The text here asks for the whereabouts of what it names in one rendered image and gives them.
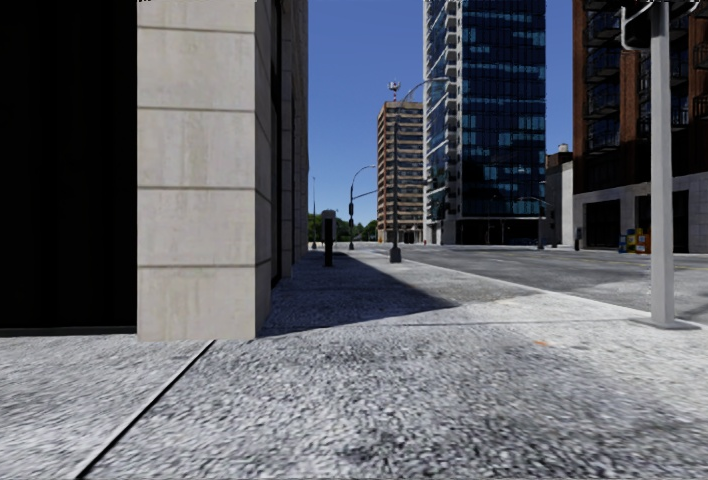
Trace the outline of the white box on a post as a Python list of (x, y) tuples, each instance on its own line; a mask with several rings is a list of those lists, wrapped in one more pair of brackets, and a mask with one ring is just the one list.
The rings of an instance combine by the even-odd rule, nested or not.
[(333, 247), (336, 240), (336, 211), (324, 210), (321, 214), (322, 218), (322, 235), (324, 244), (324, 266), (331, 267), (333, 265)]

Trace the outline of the traffic light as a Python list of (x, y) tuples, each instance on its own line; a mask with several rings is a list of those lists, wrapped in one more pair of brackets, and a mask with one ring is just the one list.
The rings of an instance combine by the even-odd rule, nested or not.
[(363, 171), (365, 171), (365, 170), (368, 170), (368, 169), (376, 169), (376, 170), (377, 170), (377, 165), (376, 165), (376, 164), (370, 164), (370, 165), (366, 165), (366, 166), (360, 168), (359, 170), (357, 170), (357, 172), (354, 174), (354, 176), (353, 176), (353, 178), (352, 178), (352, 181), (351, 181), (351, 184), (350, 184), (350, 190), (349, 190), (349, 204), (348, 204), (348, 212), (349, 212), (349, 221), (348, 221), (348, 226), (349, 226), (349, 245), (348, 245), (348, 249), (349, 249), (350, 251), (353, 251), (353, 250), (355, 249), (354, 243), (353, 243), (353, 240), (354, 240), (354, 225), (355, 225), (355, 223), (354, 223), (354, 200), (355, 200), (356, 198), (360, 198), (360, 197), (363, 197), (363, 196), (366, 196), (366, 195), (369, 195), (369, 194), (372, 194), (372, 193), (376, 193), (376, 192), (377, 192), (377, 188), (376, 188), (375, 190), (366, 192), (366, 193), (361, 194), (361, 195), (358, 195), (358, 196), (356, 196), (356, 197), (354, 196), (354, 185), (355, 185), (357, 176), (358, 176), (361, 172), (363, 172)]

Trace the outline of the glass tower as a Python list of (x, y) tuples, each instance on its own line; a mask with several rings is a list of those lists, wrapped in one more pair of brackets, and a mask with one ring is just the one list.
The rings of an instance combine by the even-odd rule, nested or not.
[(546, 0), (425, 0), (427, 242), (533, 240), (545, 187)]

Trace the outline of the trees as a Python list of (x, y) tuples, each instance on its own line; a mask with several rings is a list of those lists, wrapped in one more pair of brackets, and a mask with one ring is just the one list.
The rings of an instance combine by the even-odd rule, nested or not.
[[(323, 242), (322, 235), (322, 218), (320, 214), (317, 214), (317, 242)], [(348, 242), (349, 241), (349, 226), (346, 219), (337, 218), (337, 228), (336, 228), (336, 241), (337, 242)], [(377, 239), (377, 226), (378, 222), (376, 220), (370, 221), (368, 224), (363, 225), (362, 223), (356, 223), (354, 225), (354, 241), (375, 241)], [(312, 228), (312, 213), (308, 214), (308, 242), (312, 243), (313, 228)]]

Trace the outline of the pale concrete building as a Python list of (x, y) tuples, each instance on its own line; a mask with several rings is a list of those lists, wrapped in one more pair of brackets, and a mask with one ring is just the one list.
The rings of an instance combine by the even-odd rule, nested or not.
[(309, 0), (0, 0), (0, 336), (254, 338), (305, 252)]

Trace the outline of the brown concrete tower building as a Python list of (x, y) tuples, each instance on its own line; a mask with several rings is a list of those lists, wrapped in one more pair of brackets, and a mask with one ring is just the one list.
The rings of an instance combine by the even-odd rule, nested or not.
[[(404, 103), (398, 132), (398, 223), (402, 243), (420, 241), (424, 221), (423, 103), (416, 101), (414, 95)], [(385, 102), (377, 116), (377, 238), (383, 244), (393, 242), (393, 135), (400, 100)]]

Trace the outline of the grey pole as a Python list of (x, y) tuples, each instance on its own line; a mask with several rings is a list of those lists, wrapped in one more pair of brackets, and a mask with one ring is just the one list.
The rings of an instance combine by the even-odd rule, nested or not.
[(651, 317), (665, 330), (696, 330), (678, 320), (674, 300), (670, 17), (692, 12), (699, 0), (619, 0), (621, 44), (650, 55)]

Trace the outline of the red brick building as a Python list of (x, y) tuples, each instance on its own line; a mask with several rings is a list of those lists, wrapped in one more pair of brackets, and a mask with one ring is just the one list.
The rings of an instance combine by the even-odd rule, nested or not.
[[(574, 238), (615, 248), (651, 225), (650, 61), (622, 47), (616, 0), (572, 6)], [(708, 253), (708, 0), (670, 38), (673, 247)]]

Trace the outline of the grey low building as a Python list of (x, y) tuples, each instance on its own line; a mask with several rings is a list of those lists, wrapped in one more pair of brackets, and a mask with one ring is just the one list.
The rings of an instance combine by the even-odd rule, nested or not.
[(546, 157), (547, 238), (552, 247), (573, 243), (573, 152), (567, 143)]

